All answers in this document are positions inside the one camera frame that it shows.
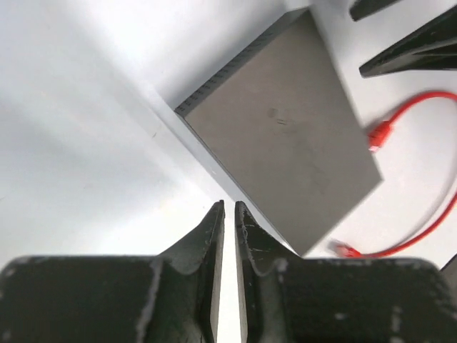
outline red cable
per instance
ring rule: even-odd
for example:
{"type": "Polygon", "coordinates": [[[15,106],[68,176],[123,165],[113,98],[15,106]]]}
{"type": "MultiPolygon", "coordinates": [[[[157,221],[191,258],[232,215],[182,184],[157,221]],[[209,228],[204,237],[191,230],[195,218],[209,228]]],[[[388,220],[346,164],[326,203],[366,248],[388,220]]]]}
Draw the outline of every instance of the red cable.
{"type": "MultiPolygon", "coordinates": [[[[386,121],[380,123],[369,135],[370,141],[370,150],[375,151],[378,148],[382,147],[382,145],[386,142],[389,134],[392,131],[392,126],[400,119],[400,117],[405,114],[412,106],[432,98],[447,98],[457,101],[457,94],[450,93],[448,91],[429,91],[423,94],[419,94],[418,96],[413,97],[412,99],[408,100],[404,105],[402,105],[396,113],[386,121]]],[[[396,247],[383,250],[382,252],[375,252],[372,254],[362,254],[359,251],[355,250],[353,247],[350,247],[346,244],[337,244],[336,245],[336,253],[340,257],[351,257],[351,258],[379,258],[379,257],[387,257],[391,256],[401,250],[409,248],[410,246],[414,245],[415,243],[421,241],[423,238],[428,236],[431,232],[435,231],[437,227],[441,225],[441,223],[446,219],[446,217],[451,213],[452,208],[457,202],[457,192],[453,195],[452,199],[450,200],[448,206],[444,209],[443,213],[441,213],[440,217],[437,218],[436,221],[432,223],[427,229],[423,232],[418,234],[416,237],[409,239],[407,242],[397,245],[396,247]]]]}

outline scratch mark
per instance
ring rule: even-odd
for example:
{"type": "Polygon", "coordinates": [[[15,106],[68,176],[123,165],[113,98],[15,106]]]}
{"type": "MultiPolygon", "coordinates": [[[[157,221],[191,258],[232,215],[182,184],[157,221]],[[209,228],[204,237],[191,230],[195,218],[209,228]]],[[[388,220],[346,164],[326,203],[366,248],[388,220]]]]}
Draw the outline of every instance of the scratch mark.
{"type": "Polygon", "coordinates": [[[160,276],[162,274],[162,261],[152,261],[149,265],[153,271],[151,286],[149,287],[146,303],[141,310],[138,322],[136,323],[136,343],[144,342],[148,325],[152,320],[154,303],[156,302],[156,293],[159,289],[160,276]]]}

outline red ethernet cable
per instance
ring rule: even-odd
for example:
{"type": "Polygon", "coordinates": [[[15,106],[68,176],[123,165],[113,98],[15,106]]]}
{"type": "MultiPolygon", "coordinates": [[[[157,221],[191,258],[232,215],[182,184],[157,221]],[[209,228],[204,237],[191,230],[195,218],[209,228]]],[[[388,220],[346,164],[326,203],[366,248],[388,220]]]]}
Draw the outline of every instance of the red ethernet cable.
{"type": "MultiPolygon", "coordinates": [[[[398,119],[404,115],[412,106],[425,101],[427,99],[432,98],[447,98],[457,102],[457,94],[448,92],[448,91],[428,91],[423,94],[419,94],[418,96],[409,99],[403,106],[401,106],[397,112],[389,119],[382,121],[369,135],[368,140],[370,143],[370,150],[376,151],[381,148],[384,143],[386,142],[387,138],[389,137],[390,133],[393,130],[393,125],[398,121],[398,119]]],[[[373,259],[379,257],[387,257],[391,256],[397,252],[400,252],[415,243],[421,241],[423,238],[427,237],[430,233],[435,231],[440,224],[446,219],[446,217],[451,213],[452,208],[457,202],[457,192],[453,195],[452,199],[450,200],[448,206],[444,209],[443,213],[434,221],[427,229],[423,232],[418,234],[412,239],[409,239],[407,242],[399,244],[395,247],[392,247],[387,250],[383,250],[382,252],[375,252],[371,254],[362,254],[358,250],[350,247],[347,244],[335,244],[335,253],[340,257],[347,257],[347,258],[359,258],[359,259],[373,259]]]]}

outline black plastic piece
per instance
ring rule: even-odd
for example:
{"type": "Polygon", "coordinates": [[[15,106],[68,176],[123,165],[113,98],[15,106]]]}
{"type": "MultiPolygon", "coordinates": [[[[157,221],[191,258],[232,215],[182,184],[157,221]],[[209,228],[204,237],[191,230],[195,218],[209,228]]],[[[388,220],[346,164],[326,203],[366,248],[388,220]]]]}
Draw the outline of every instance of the black plastic piece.
{"type": "Polygon", "coordinates": [[[457,309],[419,259],[302,259],[236,204],[243,342],[455,342],[457,309]]]}
{"type": "Polygon", "coordinates": [[[375,14],[399,0],[355,0],[349,9],[352,20],[358,21],[375,14]]]}
{"type": "Polygon", "coordinates": [[[23,257],[0,274],[0,342],[215,342],[224,203],[156,257],[23,257]]]}
{"type": "Polygon", "coordinates": [[[457,6],[436,17],[360,67],[362,76],[405,70],[457,69],[457,6]]]}

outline red cable connector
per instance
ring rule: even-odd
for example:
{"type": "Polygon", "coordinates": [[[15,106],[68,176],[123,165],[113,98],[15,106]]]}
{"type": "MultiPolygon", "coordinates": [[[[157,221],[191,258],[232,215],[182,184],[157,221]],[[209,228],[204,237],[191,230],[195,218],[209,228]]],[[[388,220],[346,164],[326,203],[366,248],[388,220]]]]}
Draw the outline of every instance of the red cable connector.
{"type": "Polygon", "coordinates": [[[391,133],[392,124],[387,120],[383,121],[377,127],[375,127],[373,131],[368,134],[370,151],[375,152],[381,148],[391,133]]]}
{"type": "MultiPolygon", "coordinates": [[[[457,101],[457,94],[448,92],[448,91],[430,91],[427,93],[419,94],[418,96],[413,97],[409,101],[407,101],[403,106],[401,106],[397,112],[386,121],[382,121],[373,131],[370,132],[368,135],[368,141],[370,144],[370,151],[376,151],[383,146],[386,142],[387,138],[390,136],[393,124],[406,113],[412,106],[418,104],[427,99],[432,98],[447,98],[454,101],[457,101]]],[[[419,242],[424,237],[428,236],[431,232],[435,231],[437,227],[440,226],[444,219],[451,213],[452,208],[457,202],[457,192],[453,195],[452,199],[450,200],[448,206],[444,209],[443,213],[437,218],[436,221],[432,223],[427,229],[421,232],[416,237],[409,239],[407,242],[403,244],[399,244],[396,247],[383,250],[382,252],[375,252],[372,254],[362,254],[358,250],[350,247],[347,244],[337,243],[334,245],[333,250],[339,257],[346,257],[346,258],[379,258],[379,257],[387,257],[391,256],[401,250],[404,250],[413,244],[419,242]]]]}

